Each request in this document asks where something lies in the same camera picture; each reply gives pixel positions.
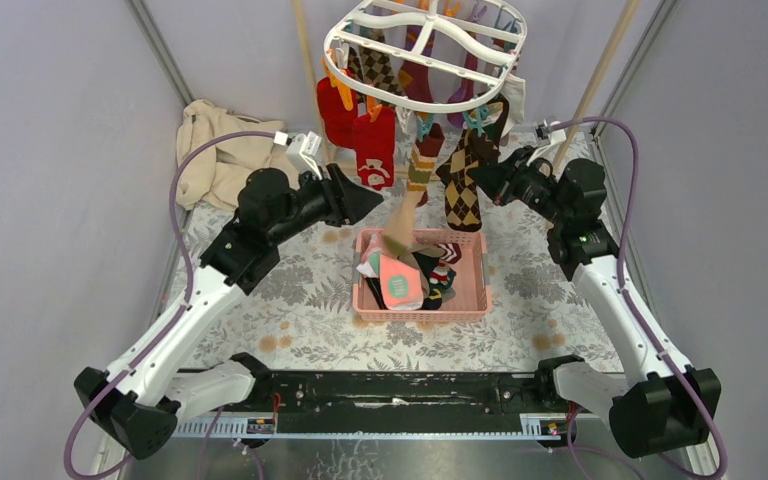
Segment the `brown argyle sock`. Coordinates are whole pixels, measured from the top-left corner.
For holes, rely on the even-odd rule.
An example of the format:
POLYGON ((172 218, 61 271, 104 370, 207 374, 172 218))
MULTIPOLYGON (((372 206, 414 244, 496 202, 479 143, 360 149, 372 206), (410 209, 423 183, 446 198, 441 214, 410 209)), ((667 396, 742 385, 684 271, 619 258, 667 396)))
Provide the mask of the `brown argyle sock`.
POLYGON ((481 166, 498 163, 509 102, 498 94, 476 128, 465 128, 454 152, 437 168, 443 186, 444 210, 450 229, 476 232, 482 227, 478 187, 470 177, 481 166))

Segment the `black pinstriped sock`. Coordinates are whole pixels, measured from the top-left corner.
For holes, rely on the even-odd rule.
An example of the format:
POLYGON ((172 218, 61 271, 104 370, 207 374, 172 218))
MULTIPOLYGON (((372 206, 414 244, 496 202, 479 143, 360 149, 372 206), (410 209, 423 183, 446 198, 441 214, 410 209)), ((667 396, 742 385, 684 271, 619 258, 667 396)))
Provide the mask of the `black pinstriped sock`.
POLYGON ((384 301, 380 280, 378 278, 365 277, 364 282, 367 286, 367 289, 372 294, 378 309, 387 310, 388 307, 384 301))

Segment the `pink sock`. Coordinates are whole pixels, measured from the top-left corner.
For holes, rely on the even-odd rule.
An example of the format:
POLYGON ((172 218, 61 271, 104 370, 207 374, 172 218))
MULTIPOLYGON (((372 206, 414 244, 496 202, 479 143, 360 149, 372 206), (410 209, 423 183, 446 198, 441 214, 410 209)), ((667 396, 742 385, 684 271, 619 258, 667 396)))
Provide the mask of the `pink sock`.
POLYGON ((362 259, 356 271, 363 279, 380 280, 387 310, 414 311, 422 307, 425 296, 417 267, 376 251, 362 259))

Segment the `teal green sock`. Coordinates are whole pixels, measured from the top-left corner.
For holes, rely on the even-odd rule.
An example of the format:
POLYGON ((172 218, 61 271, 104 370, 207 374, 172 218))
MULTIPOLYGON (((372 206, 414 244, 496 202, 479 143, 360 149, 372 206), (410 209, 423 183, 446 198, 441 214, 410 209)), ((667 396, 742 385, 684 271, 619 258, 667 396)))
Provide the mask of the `teal green sock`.
POLYGON ((455 276, 456 272, 450 265, 439 262, 431 272, 429 279, 429 297, 433 299, 442 298, 445 292, 451 287, 455 276))

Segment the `beige long sock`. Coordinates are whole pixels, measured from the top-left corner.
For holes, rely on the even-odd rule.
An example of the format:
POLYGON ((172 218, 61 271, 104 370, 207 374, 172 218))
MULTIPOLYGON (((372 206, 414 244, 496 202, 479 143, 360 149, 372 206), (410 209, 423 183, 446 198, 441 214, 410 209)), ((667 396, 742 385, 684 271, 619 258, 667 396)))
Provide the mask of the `beige long sock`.
POLYGON ((460 245, 452 242, 415 245, 407 254, 407 260, 424 274, 448 272, 462 258, 460 245))

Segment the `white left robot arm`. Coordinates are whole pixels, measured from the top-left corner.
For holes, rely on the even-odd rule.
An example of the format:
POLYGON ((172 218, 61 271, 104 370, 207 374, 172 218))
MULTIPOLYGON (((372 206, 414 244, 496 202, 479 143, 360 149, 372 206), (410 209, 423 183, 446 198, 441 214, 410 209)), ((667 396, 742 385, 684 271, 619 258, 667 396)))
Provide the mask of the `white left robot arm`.
POLYGON ((298 188, 275 168, 251 174, 232 220, 191 269, 175 304, 106 369, 87 367, 75 379, 89 418, 143 460, 192 418, 230 404, 248 411, 264 407, 268 381, 236 359, 182 380, 176 374, 211 325, 277 266, 282 243, 317 223, 354 225, 382 201, 336 164, 325 176, 300 174, 298 188))

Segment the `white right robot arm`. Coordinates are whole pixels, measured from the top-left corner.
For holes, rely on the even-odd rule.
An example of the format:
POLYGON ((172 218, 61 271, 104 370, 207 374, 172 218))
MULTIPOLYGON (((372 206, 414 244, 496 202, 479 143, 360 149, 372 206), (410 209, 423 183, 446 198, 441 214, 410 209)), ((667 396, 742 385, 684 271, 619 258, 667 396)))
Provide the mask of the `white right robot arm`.
POLYGON ((601 322, 624 377, 603 374, 573 355, 542 360, 535 402, 549 412, 569 402, 584 408, 632 458, 706 442, 721 383, 712 369, 694 367, 641 304, 620 247, 600 218, 607 195, 603 167, 574 159, 554 178, 541 172, 544 163, 513 154, 468 176, 495 204, 520 201, 552 223, 549 254, 601 322))

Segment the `wooden hanger stand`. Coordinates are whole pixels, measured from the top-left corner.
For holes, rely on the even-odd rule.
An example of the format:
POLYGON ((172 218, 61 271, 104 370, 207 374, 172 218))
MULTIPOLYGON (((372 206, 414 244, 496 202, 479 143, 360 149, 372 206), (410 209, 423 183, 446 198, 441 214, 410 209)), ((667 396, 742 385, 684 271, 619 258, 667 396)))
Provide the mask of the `wooden hanger stand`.
POLYGON ((560 169, 575 120, 594 96, 639 10, 636 1, 355 1, 341 10, 308 80, 325 137, 352 150, 351 172, 390 187, 409 168, 394 166, 395 136, 439 143, 442 128, 482 134, 503 111, 500 129, 549 118, 560 169), (555 24, 555 16, 564 22, 555 24))

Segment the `red santa sock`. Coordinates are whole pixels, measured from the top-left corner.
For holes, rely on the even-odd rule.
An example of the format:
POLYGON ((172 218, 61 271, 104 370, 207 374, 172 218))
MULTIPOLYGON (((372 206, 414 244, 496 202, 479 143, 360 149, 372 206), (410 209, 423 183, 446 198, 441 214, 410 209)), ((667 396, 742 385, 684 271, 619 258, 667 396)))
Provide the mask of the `red santa sock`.
POLYGON ((353 121, 356 169, 363 185, 375 190, 393 185, 395 134, 396 116, 389 107, 382 106, 375 119, 365 114, 353 121))

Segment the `white sock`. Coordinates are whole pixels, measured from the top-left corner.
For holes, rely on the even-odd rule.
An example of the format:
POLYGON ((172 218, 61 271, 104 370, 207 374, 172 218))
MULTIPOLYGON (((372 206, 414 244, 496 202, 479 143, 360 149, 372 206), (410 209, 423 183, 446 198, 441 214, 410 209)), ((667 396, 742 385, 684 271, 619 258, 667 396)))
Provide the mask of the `white sock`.
POLYGON ((501 95, 508 102, 507 119, 502 130, 502 137, 505 137, 514 127, 525 122, 526 81, 514 74, 509 75, 503 84, 501 95))

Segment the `pink plastic basket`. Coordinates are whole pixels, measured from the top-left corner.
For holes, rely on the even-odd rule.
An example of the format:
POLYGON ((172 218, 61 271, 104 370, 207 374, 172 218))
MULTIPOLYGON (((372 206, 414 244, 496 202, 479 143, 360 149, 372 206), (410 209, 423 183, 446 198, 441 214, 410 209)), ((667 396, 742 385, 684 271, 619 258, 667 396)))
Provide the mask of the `pink plastic basket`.
POLYGON ((492 310, 492 289, 487 275, 487 243, 482 232, 461 232, 444 228, 414 231, 422 244, 456 243, 461 258, 454 264, 454 297, 438 310, 393 311, 380 309, 359 272, 353 273, 352 307, 367 322, 478 322, 492 310))

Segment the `magenta purple striped sock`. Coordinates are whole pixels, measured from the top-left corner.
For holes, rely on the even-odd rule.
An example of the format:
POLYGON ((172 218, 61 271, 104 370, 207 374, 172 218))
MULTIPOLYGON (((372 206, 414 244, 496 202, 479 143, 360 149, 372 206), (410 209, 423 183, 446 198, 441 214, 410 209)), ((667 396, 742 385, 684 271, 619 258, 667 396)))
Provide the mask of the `magenta purple striped sock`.
MULTIPOLYGON (((419 26, 408 26, 405 36, 405 49, 412 50, 416 40, 421 32, 419 26)), ((435 34, 431 34, 423 49, 422 55, 431 56, 434 45, 435 34)), ((467 52, 464 61, 464 68, 475 71, 478 67, 478 58, 467 52)), ((404 94, 415 101, 434 103, 433 95, 429 83, 429 70, 426 66, 405 60, 400 67, 397 75, 404 94)), ((450 96, 447 103, 459 103, 469 100, 474 94, 474 82, 470 79, 462 79, 461 84, 454 94, 450 96)), ((447 121, 452 127, 462 129, 464 118, 461 112, 448 113, 447 121)))

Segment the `tan argyle sock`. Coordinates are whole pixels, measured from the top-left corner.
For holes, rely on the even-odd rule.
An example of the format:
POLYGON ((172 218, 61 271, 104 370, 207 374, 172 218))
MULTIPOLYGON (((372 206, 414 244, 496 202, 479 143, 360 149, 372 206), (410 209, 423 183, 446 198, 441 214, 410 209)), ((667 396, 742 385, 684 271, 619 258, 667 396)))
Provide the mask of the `tan argyle sock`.
POLYGON ((349 47, 348 71, 364 84, 402 97, 403 88, 387 54, 366 47, 349 47))

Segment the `cream crumpled cloth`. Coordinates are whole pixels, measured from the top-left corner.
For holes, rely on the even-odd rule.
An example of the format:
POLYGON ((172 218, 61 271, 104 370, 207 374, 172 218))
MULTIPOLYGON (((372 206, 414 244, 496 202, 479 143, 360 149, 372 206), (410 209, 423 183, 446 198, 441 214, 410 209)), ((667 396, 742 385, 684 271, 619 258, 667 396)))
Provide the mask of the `cream crumpled cloth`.
POLYGON ((230 133, 244 137, 223 141, 204 150, 184 169, 176 190, 176 203, 186 210, 205 201, 216 208, 233 211, 239 191, 248 177, 261 168, 276 168, 298 187, 298 170, 285 155, 286 148, 274 143, 277 131, 285 132, 283 120, 261 121, 237 115, 207 100, 195 100, 183 110, 176 135, 179 164, 206 142, 230 133))

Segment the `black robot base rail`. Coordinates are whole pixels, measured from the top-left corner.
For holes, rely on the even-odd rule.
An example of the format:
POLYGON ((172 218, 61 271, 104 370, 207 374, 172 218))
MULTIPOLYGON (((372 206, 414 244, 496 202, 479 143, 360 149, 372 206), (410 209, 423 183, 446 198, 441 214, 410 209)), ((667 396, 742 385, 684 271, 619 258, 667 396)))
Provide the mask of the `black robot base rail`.
POLYGON ((227 411, 248 438, 504 439, 559 445, 569 406, 531 374, 264 370, 227 411))

